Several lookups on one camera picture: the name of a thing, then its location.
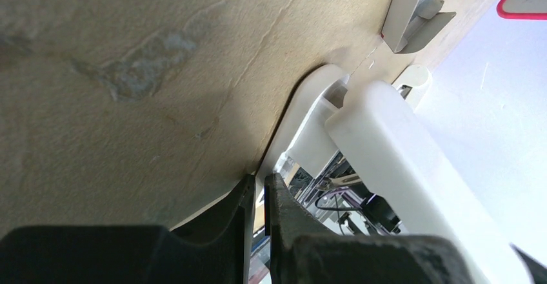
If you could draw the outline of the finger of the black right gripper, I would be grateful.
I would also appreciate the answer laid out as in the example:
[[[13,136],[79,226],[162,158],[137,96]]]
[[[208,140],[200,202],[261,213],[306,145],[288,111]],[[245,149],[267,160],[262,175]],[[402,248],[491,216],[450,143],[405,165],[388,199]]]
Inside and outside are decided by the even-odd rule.
[[[522,260],[524,261],[525,265],[527,266],[528,270],[530,271],[530,274],[532,275],[533,282],[535,284],[547,284],[547,269],[544,265],[527,255],[523,250],[521,250],[519,247],[517,247],[514,244],[511,244],[512,249],[516,251]]]

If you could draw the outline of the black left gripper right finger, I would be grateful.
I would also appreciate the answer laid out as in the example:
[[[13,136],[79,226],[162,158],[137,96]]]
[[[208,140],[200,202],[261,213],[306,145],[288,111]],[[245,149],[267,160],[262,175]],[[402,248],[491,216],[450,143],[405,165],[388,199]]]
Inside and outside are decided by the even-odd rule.
[[[435,236],[341,236],[264,181],[272,283],[472,283],[462,256]]]

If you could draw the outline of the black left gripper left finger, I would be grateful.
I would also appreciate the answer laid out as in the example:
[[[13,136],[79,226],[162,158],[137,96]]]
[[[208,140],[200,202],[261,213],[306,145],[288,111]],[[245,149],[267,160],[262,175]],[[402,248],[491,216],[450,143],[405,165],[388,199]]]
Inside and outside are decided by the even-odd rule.
[[[255,178],[184,225],[27,226],[1,239],[2,283],[246,283]]]

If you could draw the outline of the white stapler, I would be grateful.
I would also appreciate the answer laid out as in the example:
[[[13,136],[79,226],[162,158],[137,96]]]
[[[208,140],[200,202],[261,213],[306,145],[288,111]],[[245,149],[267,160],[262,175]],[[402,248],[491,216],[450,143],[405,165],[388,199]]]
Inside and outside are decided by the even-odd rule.
[[[531,283],[484,198],[398,91],[384,81],[350,88],[349,78],[338,66],[324,65],[303,79],[257,171],[258,182],[289,163],[317,177],[341,153],[409,233],[450,240],[476,283]]]
[[[411,106],[412,110],[415,110],[431,84],[432,73],[426,66],[410,65],[401,72],[392,86]]]

